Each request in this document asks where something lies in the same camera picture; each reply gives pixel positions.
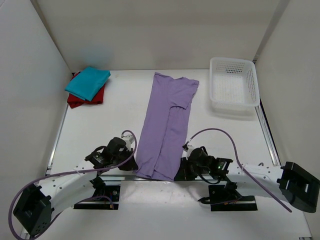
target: shirt sleeve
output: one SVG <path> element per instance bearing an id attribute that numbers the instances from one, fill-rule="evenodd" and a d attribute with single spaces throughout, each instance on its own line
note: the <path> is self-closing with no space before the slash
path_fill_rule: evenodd
<path id="1" fill-rule="evenodd" d="M 168 103 L 170 107 L 186 109 L 196 94 L 199 81 L 181 77 L 173 79 L 168 84 Z"/>

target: white wall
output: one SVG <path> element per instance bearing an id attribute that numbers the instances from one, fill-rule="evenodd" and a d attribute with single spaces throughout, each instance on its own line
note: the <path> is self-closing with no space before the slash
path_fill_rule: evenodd
<path id="1" fill-rule="evenodd" d="M 279 0 L 37 0 L 72 71 L 207 69 L 252 60 Z"/>
<path id="2" fill-rule="evenodd" d="M 1 1 L 0 239 L 10 240 L 10 201 L 45 173 L 71 72 L 30 1 Z"/>
<path id="3" fill-rule="evenodd" d="M 320 179 L 319 9 L 319 0 L 291 0 L 256 69 L 280 160 L 296 162 Z M 320 201 L 317 213 L 306 218 L 320 239 Z"/>

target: purple cloth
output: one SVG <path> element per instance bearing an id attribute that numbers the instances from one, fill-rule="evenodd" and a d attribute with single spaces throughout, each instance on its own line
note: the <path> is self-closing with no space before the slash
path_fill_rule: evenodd
<path id="1" fill-rule="evenodd" d="M 173 181 L 186 141 L 192 98 L 199 81 L 154 74 L 136 153 L 136 175 Z"/>

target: laundry basket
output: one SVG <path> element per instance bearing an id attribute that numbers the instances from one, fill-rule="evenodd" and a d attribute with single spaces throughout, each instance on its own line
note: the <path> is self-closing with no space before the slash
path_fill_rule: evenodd
<path id="1" fill-rule="evenodd" d="M 213 57 L 209 77 L 214 108 L 247 111 L 259 105 L 257 73 L 252 61 Z"/>

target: perforated basket bottom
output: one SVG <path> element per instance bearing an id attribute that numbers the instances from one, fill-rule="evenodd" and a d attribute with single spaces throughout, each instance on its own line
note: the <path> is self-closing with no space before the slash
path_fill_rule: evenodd
<path id="1" fill-rule="evenodd" d="M 213 78 L 213 97 L 216 101 L 230 104 L 246 103 L 242 76 L 215 74 Z"/>

